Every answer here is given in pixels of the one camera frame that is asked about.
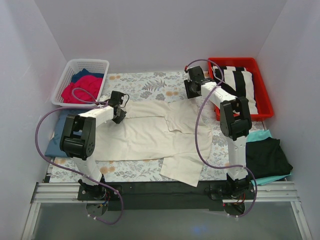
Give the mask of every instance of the white metal frame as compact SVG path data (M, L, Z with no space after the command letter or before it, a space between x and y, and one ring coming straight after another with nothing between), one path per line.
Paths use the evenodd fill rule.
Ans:
M38 183L32 198L22 240L31 240L42 203L100 203L101 201L78 201L78 183ZM301 207L300 197L293 181L275 181L257 187L257 202L290 202L303 240L312 240L312 236Z

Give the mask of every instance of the blue cloth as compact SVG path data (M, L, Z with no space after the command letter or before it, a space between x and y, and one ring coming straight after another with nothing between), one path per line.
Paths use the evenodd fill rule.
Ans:
M50 140L48 147L45 151L45 156L47 157L59 157L59 158L67 158L67 155L64 151L60 150L60 139L62 135L62 131L65 126L67 115L74 114L78 115L81 113L87 112L86 110L79 110L79 109L73 109L73 110L62 110L58 119L58 122L55 125L54 128L54 137Z
M249 142L262 141L267 138L272 138L272 135L269 130L253 131L253 132L250 132L249 135L247 136L246 142L249 143ZM268 176L268 177L259 178L259 179L256 179L256 184L258 184L258 185L269 184L269 183L283 179L283 178L290 176L290 175L291 175L291 173L288 175L282 175L282 176Z
M96 78L104 78L104 74L103 73L92 73L89 72L87 69L82 69L80 72L76 73L75 75L72 76L71 78L71 83L76 83L80 78L87 76L87 75L91 75L94 76Z

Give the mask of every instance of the dark blue fabric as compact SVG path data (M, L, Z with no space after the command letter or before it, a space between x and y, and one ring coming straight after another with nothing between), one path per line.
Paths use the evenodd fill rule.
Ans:
M87 69L82 69L80 72L76 73L75 75L72 76L71 78L71 83L76 83L80 78L87 76L87 75L91 75L94 76L96 78L104 78L104 74L103 73L92 73L89 72Z
M54 137L50 140L48 147L45 151L45 156L47 157L59 157L59 158L66 158L67 155L64 151L60 150L60 139L62 135L62 131L65 126L67 115L74 114L78 115L81 113L85 113L87 110L79 110L79 109L72 109L72 110L62 110L59 116L58 122L54 128Z

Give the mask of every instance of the black and white striped fabric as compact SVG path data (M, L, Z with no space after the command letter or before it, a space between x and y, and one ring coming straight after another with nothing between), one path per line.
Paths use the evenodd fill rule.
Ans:
M245 67L225 66L220 68L224 75L224 83L221 84L222 89L236 97L246 97L249 101L250 114L258 114L252 73L246 71ZM221 73L217 69L216 66L212 68L215 76L221 79Z

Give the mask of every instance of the white wall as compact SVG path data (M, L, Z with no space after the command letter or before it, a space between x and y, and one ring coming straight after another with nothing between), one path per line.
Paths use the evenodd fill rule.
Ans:
M113 73L256 57L286 1L35 0L67 60L106 59Z
M0 13L0 239L18 240L47 167L36 152L36 124L53 109L66 60L33 0L0 0ZM40 130L43 151L56 119Z
M288 0L258 55L313 239L320 239L320 0Z

